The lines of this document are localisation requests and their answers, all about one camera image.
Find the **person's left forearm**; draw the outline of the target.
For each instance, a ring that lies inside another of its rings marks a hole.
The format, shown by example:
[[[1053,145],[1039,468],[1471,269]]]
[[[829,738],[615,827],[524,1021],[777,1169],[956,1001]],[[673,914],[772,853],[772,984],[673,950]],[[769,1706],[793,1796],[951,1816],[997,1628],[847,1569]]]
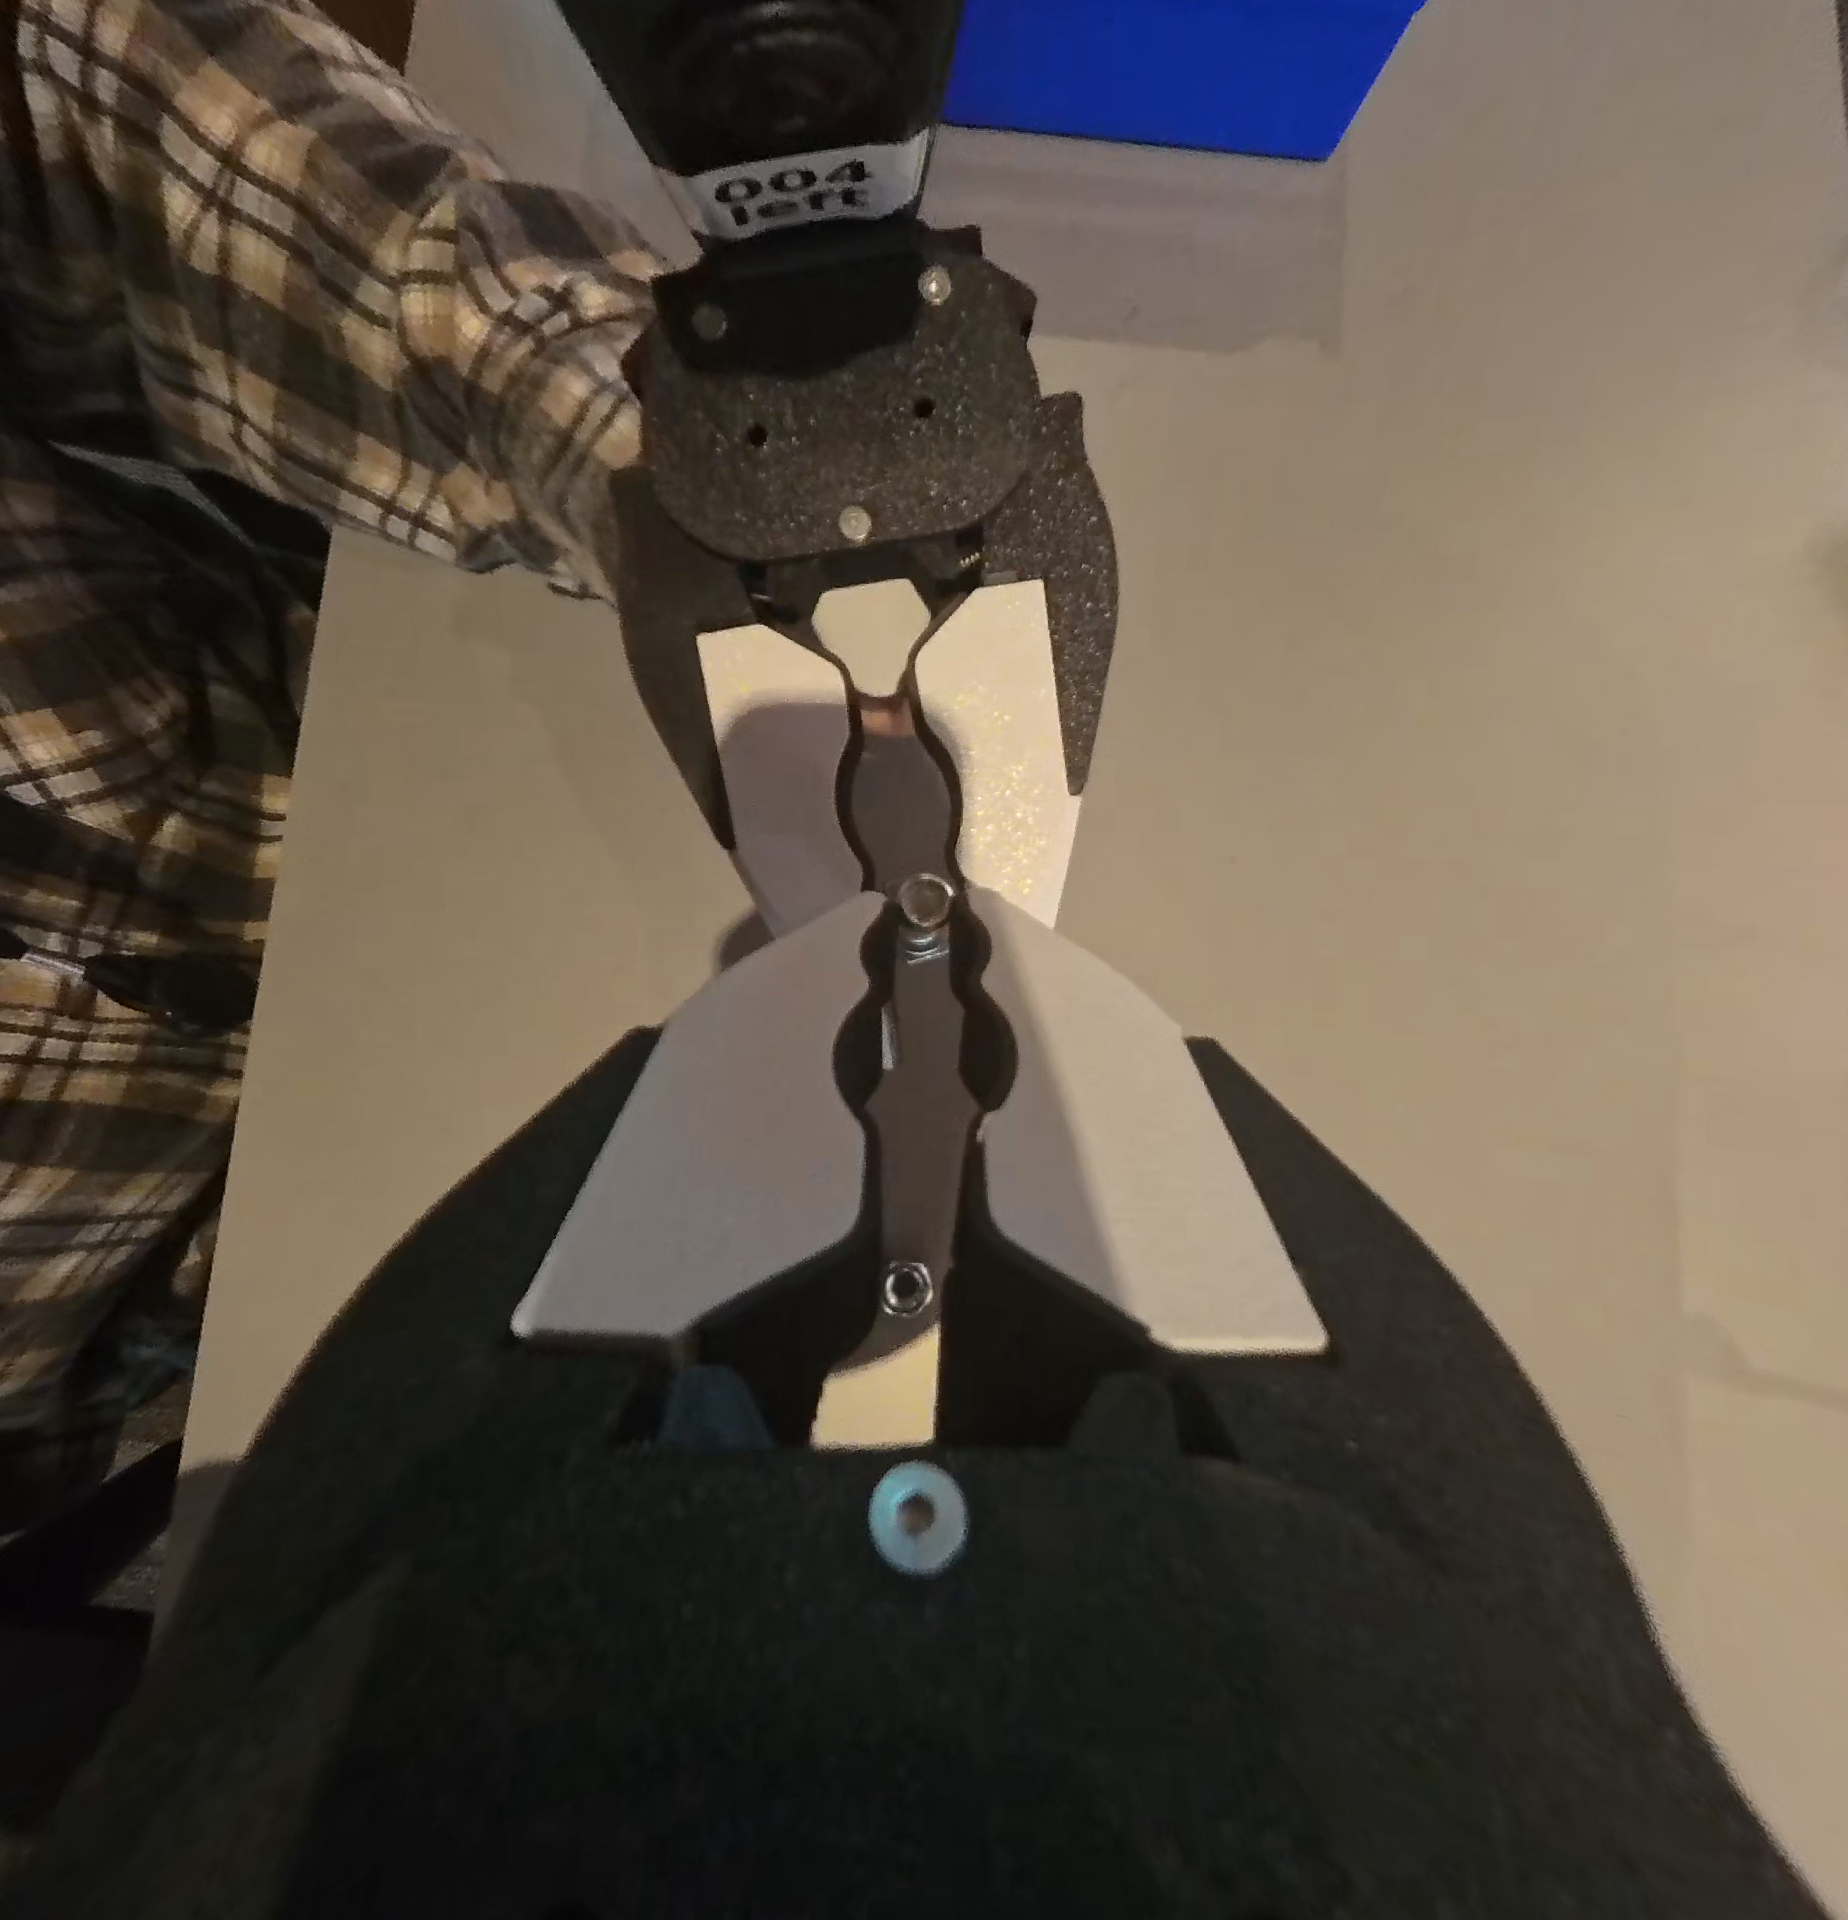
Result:
[[[656,259],[311,6],[0,6],[0,423],[615,597]]]

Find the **blue plastic bin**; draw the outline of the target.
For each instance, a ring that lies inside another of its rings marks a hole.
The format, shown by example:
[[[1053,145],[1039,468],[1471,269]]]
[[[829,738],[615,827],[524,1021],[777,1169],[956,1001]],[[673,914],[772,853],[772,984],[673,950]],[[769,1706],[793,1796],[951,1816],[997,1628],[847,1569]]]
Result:
[[[971,0],[946,119],[1325,162],[1422,0]]]

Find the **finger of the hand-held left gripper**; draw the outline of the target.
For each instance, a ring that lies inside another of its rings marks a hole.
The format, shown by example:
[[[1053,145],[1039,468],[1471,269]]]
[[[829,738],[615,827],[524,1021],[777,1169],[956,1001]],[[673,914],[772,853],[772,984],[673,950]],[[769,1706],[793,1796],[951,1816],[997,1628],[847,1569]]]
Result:
[[[769,935],[793,935],[869,888],[847,831],[857,751],[841,666],[769,625],[698,634],[698,675],[732,816],[732,860]]]
[[[1067,781],[1043,584],[976,585],[912,659],[912,690],[956,779],[956,860],[1055,928],[1078,831]]]

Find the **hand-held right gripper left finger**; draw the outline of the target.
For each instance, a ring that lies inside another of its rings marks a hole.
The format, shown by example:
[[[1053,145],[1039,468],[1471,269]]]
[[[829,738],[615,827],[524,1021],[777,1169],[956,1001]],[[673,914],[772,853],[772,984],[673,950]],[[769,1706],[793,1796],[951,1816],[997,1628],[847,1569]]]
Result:
[[[673,1349],[743,1293],[832,1254],[865,1210],[865,1124],[836,1041],[865,1001],[879,894],[743,957],[656,1035],[510,1339]]]

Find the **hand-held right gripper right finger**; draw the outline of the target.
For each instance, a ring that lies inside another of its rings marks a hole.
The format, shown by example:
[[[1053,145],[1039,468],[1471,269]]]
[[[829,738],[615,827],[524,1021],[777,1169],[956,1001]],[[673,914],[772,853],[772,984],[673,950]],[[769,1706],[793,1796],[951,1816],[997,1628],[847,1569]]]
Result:
[[[1325,1323],[1182,1027],[1031,910],[971,884],[957,1079],[976,1105],[946,1352],[1078,1310],[1166,1354],[1323,1354]]]

